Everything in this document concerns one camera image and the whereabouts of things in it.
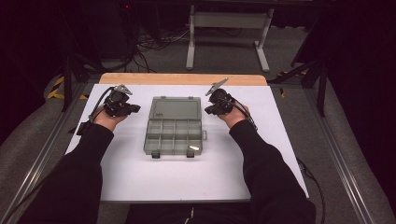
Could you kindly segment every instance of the person's arm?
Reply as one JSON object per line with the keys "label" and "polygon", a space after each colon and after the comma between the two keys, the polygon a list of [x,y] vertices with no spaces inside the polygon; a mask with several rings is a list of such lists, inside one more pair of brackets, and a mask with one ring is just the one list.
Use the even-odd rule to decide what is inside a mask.
{"label": "person's arm", "polygon": [[230,127],[230,135],[244,155],[243,172],[255,223],[315,223],[316,208],[280,152],[264,142],[235,108],[219,117]]}
{"label": "person's arm", "polygon": [[45,180],[19,223],[96,223],[102,191],[100,162],[123,118],[99,113],[76,148]]}

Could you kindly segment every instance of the wooden table edge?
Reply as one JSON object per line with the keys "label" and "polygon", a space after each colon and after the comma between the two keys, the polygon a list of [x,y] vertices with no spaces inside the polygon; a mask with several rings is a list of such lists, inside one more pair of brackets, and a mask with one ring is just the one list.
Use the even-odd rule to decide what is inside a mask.
{"label": "wooden table edge", "polygon": [[262,75],[227,74],[154,74],[154,73],[105,73],[99,84],[125,85],[207,85],[228,77],[224,86],[267,86]]}

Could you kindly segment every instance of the plastic organizer box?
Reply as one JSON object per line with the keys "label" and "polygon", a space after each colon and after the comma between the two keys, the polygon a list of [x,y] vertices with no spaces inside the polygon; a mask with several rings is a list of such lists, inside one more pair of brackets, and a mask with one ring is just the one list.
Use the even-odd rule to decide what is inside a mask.
{"label": "plastic organizer box", "polygon": [[146,154],[153,159],[161,155],[201,155],[201,116],[199,97],[154,97],[144,145]]}

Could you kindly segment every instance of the wire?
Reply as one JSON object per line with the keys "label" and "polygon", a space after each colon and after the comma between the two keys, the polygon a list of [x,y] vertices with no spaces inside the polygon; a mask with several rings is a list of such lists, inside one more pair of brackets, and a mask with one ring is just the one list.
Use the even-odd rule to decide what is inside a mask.
{"label": "wire", "polygon": [[[121,69],[123,67],[126,67],[132,61],[132,56],[131,55],[132,55],[132,53],[130,53],[127,56],[127,58],[125,59],[124,62],[122,62],[122,63],[120,63],[118,65],[112,66],[112,67],[108,67],[108,68],[104,67],[104,69],[106,69],[107,72],[113,72],[113,71],[119,70],[119,69]],[[96,70],[94,68],[85,68],[85,70],[87,70],[87,72],[92,73],[92,74],[102,73],[102,71]]]}
{"label": "wire", "polygon": [[177,41],[179,41],[180,39],[183,38],[184,35],[186,35],[189,32],[189,29],[187,30],[180,30],[180,31],[176,31],[175,33],[172,32],[163,32],[162,36],[163,38],[161,38],[161,43],[159,46],[154,47],[155,45],[155,40],[153,38],[147,38],[146,34],[144,34],[144,39],[140,39],[136,42],[136,45],[138,47],[144,48],[144,50],[142,50],[142,52],[147,52],[150,49],[155,49],[155,50],[161,50],[166,48],[167,46],[169,46],[172,43],[175,43]]}
{"label": "wire", "polygon": [[99,114],[102,113],[104,110],[105,110],[104,108],[101,109],[101,110],[95,115],[95,117],[92,119],[92,122],[94,122],[95,119],[99,116]]}
{"label": "wire", "polygon": [[253,117],[250,116],[250,113],[245,109],[245,107],[239,103],[237,100],[235,100],[238,104],[232,103],[230,102],[230,104],[232,106],[235,106],[239,111],[241,111],[245,117],[247,117],[247,120],[250,122],[251,125],[253,125],[254,129],[257,131],[259,130],[259,128],[256,126],[256,124],[254,123]]}
{"label": "wire", "polygon": [[99,104],[102,102],[102,99],[105,97],[106,93],[107,93],[108,91],[112,91],[112,90],[114,90],[114,87],[109,87],[109,88],[100,96],[98,102],[96,103],[95,107],[93,108],[93,111],[92,111],[91,114],[89,115],[89,120],[90,120],[90,122],[93,122],[94,119],[96,118],[96,117],[94,118],[93,115],[95,114],[95,112],[96,112],[96,110],[97,110]]}
{"label": "wire", "polygon": [[142,68],[147,69],[147,72],[148,72],[148,73],[149,73],[150,71],[151,71],[151,72],[154,72],[154,73],[157,73],[157,72],[154,71],[153,69],[150,69],[150,68],[149,68],[149,64],[148,64],[148,61],[146,60],[145,55],[140,51],[140,49],[139,49],[138,47],[136,47],[136,52],[137,52],[137,54],[139,55],[140,59],[142,59],[142,60],[145,62],[145,65],[146,65],[146,66],[141,65],[140,63],[138,63],[138,62],[136,61],[135,57],[133,57],[134,63],[136,63],[136,65],[137,65],[137,71],[140,72],[140,67],[142,67]]}
{"label": "wire", "polygon": [[300,166],[303,167],[302,170],[304,171],[305,175],[308,176],[308,178],[312,179],[315,182],[315,184],[317,185],[317,187],[318,187],[318,190],[319,190],[319,193],[320,193],[320,199],[322,201],[322,218],[321,218],[320,223],[324,224],[324,220],[325,220],[325,216],[326,216],[326,204],[325,204],[325,201],[324,201],[323,191],[322,191],[322,189],[320,187],[320,184],[317,181],[317,179],[314,177],[312,172],[305,165],[305,163],[303,163],[303,161],[298,159],[298,158],[296,158],[296,159],[297,159],[297,162],[300,164]]}

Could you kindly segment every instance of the white tabletop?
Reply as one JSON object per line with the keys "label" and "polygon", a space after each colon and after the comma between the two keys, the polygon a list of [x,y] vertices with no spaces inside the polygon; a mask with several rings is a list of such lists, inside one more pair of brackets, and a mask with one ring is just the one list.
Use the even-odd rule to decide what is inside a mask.
{"label": "white tabletop", "polygon": [[[80,122],[88,119],[102,93],[113,86],[96,84],[93,87]],[[210,105],[208,96],[205,96],[209,86],[126,86],[134,94],[128,103],[141,105],[141,109],[117,126],[115,137],[102,159],[102,201],[183,203],[246,201],[250,198],[242,175],[243,156],[239,146],[228,134],[226,124],[204,111]],[[308,197],[270,87],[227,86],[223,89],[248,105],[260,136],[279,149]],[[201,156],[161,155],[160,159],[152,159],[145,154],[143,145],[154,96],[201,97],[203,130],[207,131]],[[67,153],[75,148],[79,138],[73,136]]]}

